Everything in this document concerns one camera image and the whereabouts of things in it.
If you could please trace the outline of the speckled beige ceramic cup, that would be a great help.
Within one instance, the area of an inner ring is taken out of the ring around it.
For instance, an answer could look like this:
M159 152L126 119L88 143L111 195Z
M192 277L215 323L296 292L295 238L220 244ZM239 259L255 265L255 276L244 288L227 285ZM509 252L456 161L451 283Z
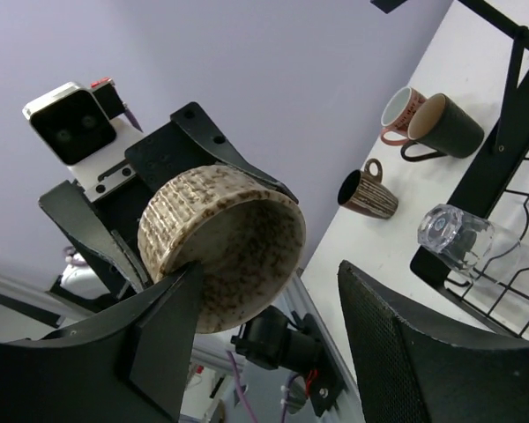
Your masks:
M138 251L153 282L202 264L200 334L230 330L273 303L305 241L293 199L225 165L192 168L166 182L138 224Z

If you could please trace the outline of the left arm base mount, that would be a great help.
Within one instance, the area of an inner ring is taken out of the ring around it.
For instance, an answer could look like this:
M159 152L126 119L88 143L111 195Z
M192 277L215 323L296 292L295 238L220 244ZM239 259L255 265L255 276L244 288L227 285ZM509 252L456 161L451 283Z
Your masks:
M231 337L235 352L266 370L284 368L304 380L304 394L320 418L346 387L326 337L311 314L288 318L270 306Z

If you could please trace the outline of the dark red striped mug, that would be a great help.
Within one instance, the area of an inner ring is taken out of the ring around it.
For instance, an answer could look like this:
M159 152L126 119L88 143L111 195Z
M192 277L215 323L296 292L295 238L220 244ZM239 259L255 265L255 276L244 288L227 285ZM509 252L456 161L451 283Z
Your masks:
M378 159L369 159L363 169L351 172L342 182L339 206L374 219L390 219L399 207L398 198L382 184L383 168Z

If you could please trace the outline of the clear glass cup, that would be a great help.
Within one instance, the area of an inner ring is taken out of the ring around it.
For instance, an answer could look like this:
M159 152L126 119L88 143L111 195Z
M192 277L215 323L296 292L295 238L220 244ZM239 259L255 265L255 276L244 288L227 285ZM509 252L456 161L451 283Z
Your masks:
M521 264L518 236L496 223L450 204L439 204L422 218L418 243L451 271L475 283L505 282Z

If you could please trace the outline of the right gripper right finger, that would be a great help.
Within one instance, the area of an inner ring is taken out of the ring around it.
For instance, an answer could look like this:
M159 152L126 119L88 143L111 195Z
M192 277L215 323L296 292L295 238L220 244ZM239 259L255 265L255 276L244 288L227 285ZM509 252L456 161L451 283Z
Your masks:
M475 328L352 263L338 286L367 422L529 422L529 341Z

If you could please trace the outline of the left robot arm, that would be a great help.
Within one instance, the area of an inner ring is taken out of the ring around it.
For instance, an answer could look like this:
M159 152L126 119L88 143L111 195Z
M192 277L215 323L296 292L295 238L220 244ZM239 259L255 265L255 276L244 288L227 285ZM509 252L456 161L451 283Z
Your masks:
M63 302L97 313L151 285L139 262L138 222L154 192L185 170L225 164L293 196L284 183L252 166L196 102L149 135L129 110L111 118L116 163L102 165L86 188L64 181L39 199L70 243L67 267L51 289Z

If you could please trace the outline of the black mug brown interior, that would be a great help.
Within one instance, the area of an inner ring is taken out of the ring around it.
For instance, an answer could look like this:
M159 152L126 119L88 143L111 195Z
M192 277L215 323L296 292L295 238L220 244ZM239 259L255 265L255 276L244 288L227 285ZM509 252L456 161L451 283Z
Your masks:
M451 98L443 93L429 97L409 123L408 141L400 156L407 162L421 162L445 156L464 159L472 155L484 140L484 129ZM409 156L414 145L433 149L431 153Z

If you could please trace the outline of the pink mug white interior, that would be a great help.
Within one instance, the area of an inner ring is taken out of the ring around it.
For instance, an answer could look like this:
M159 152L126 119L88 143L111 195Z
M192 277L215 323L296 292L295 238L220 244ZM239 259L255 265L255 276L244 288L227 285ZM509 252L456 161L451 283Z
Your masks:
M381 116L380 139L390 146L402 146L409 137L409 125L427 97L411 86L400 88L388 101Z

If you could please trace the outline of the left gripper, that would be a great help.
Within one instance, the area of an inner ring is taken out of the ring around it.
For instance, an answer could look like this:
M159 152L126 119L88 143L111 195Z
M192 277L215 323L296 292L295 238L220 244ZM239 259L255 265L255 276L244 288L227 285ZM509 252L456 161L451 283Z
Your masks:
M298 203L283 182L251 165L195 101L128 148L125 159L134 175L99 197L64 181L38 200L115 299L153 284L138 253L138 220L155 191L181 172L226 164Z

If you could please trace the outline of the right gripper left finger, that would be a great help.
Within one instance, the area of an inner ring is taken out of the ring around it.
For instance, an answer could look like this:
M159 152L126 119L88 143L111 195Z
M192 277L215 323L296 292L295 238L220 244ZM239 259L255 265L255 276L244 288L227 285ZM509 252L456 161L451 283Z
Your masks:
M0 422L176 422L201 305L189 263L40 340L0 343Z

